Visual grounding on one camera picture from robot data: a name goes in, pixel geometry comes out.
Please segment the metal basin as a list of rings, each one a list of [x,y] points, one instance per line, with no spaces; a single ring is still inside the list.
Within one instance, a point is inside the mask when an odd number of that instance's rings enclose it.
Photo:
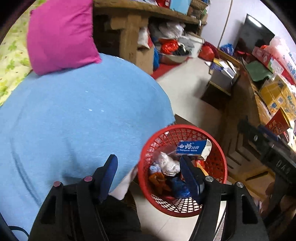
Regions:
[[[178,65],[185,62],[191,56],[191,52],[188,52],[186,55],[168,55],[164,53],[159,53],[159,61],[162,64],[166,65]]]

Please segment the wooden shelf unit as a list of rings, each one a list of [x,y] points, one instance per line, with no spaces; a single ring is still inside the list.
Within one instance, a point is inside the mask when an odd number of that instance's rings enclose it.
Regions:
[[[154,45],[149,25],[181,24],[200,33],[205,21],[139,1],[94,1],[93,39],[100,53],[120,57],[144,72],[154,72]]]

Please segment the magenta pillow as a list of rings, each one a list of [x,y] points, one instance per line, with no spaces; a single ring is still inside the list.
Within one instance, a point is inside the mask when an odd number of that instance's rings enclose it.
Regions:
[[[50,0],[32,10],[27,49],[37,75],[100,63],[93,40],[93,2]]]

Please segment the blue plastic bag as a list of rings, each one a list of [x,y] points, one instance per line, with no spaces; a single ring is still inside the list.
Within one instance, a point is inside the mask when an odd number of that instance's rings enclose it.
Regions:
[[[172,178],[171,185],[175,198],[189,198],[191,196],[187,185],[179,177]]]

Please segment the white paper ball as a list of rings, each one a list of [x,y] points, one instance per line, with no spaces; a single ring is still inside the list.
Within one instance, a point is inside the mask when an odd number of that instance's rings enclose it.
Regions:
[[[157,163],[164,175],[176,176],[180,172],[180,162],[173,160],[164,152],[160,152],[157,158]]]

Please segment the light blue tissue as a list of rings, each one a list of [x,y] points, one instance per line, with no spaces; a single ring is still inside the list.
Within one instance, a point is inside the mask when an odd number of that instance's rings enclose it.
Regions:
[[[157,163],[153,163],[150,167],[149,167],[149,173],[152,175],[154,173],[161,173],[161,167],[159,166],[159,164]]]

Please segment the blue toothpaste box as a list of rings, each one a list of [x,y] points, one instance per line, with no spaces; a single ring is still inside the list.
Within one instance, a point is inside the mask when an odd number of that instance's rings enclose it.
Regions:
[[[194,156],[199,160],[206,160],[212,149],[210,140],[181,141],[176,148],[176,155]]]

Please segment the blue bed sheet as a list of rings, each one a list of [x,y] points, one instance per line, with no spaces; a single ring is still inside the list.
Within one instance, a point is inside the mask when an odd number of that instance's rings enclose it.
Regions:
[[[55,181],[74,184],[114,154],[109,193],[121,200],[147,140],[173,124],[171,103],[150,75],[121,58],[38,76],[1,107],[1,214],[29,232]]]

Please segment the green clover quilt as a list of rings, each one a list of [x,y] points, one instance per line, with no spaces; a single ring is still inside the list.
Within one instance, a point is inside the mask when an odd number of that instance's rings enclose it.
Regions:
[[[1,43],[1,104],[32,71],[27,50],[30,13],[45,1],[34,1],[11,26]]]

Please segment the orange wrapper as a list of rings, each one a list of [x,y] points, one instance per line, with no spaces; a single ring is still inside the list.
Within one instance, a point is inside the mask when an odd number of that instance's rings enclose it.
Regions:
[[[165,175],[162,172],[155,172],[149,176],[149,181],[159,195],[168,194],[171,188],[166,183]]]

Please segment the black monitor screen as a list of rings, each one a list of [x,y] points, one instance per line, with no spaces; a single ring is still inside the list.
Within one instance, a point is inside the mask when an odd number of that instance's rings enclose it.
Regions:
[[[268,45],[275,34],[253,16],[247,14],[241,26],[238,41],[234,48],[235,54],[251,54],[254,47]]]

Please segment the red white medicine box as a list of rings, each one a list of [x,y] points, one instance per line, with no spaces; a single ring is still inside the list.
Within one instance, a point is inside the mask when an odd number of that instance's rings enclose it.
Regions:
[[[197,168],[200,168],[205,176],[209,175],[208,172],[205,170],[205,165],[203,160],[194,160],[193,165]]]

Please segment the red plastic trash basket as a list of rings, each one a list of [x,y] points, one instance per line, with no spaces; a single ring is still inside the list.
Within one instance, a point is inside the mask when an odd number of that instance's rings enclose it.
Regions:
[[[180,167],[169,175],[161,165],[169,157]],[[168,126],[154,133],[145,143],[138,162],[138,181],[144,197],[160,212],[173,217],[200,213],[206,193],[205,177],[225,184],[225,155],[217,141],[204,130],[190,125]]]

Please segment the yellow cardboard box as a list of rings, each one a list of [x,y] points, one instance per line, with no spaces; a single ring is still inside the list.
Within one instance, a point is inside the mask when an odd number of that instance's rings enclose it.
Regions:
[[[264,85],[259,95],[274,116],[282,108],[290,120],[295,120],[295,93],[282,81],[273,81]]]

